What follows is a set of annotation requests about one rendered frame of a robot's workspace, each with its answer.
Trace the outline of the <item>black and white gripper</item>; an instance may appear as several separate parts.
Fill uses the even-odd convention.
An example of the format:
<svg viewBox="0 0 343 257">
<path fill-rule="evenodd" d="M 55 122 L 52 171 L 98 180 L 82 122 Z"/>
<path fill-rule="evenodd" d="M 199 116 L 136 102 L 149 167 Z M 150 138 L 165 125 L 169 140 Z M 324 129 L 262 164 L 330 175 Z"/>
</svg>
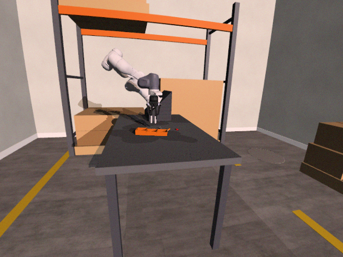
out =
<svg viewBox="0 0 343 257">
<path fill-rule="evenodd" d="M 155 101 L 151 101 L 151 100 L 155 100 Z M 151 113 L 150 113 L 149 104 L 151 106 Z M 147 105 L 148 114 L 151 116 L 151 123 L 152 123 L 152 112 L 153 112 L 153 107 L 154 107 L 154 110 L 155 110 L 155 123 L 156 123 L 157 115 L 159 115 L 160 107 L 161 107 L 161 104 L 158 102 L 158 96 L 150 96 L 150 101 L 146 105 Z M 158 107 L 158 113 L 156 111 L 157 105 L 159 106 Z"/>
</svg>

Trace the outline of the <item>orange rack of bins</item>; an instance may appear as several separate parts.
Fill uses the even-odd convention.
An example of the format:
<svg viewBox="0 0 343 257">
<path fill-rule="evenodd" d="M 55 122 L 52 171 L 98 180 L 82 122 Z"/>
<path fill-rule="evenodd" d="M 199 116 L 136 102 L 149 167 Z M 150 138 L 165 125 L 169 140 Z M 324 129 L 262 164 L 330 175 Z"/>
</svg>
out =
<svg viewBox="0 0 343 257">
<path fill-rule="evenodd" d="M 136 130 L 136 135 L 155 135 L 155 136 L 167 136 L 168 131 L 166 129 L 150 129 L 138 127 Z"/>
</svg>

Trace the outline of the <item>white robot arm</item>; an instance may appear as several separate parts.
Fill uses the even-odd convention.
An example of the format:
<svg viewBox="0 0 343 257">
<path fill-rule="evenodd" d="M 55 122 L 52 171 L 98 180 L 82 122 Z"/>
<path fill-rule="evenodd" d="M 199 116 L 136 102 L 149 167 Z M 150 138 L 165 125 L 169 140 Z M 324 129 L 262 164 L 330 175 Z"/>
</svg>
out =
<svg viewBox="0 0 343 257">
<path fill-rule="evenodd" d="M 135 70 L 122 57 L 122 52 L 114 48 L 104 58 L 101 65 L 107 71 L 111 71 L 111 68 L 114 69 L 123 78 L 130 77 L 124 85 L 125 89 L 130 92 L 139 93 L 147 103 L 149 103 L 149 96 L 162 95 L 162 92 L 159 91 L 159 76 L 157 74 L 150 73 L 145 76 L 142 71 Z"/>
</svg>

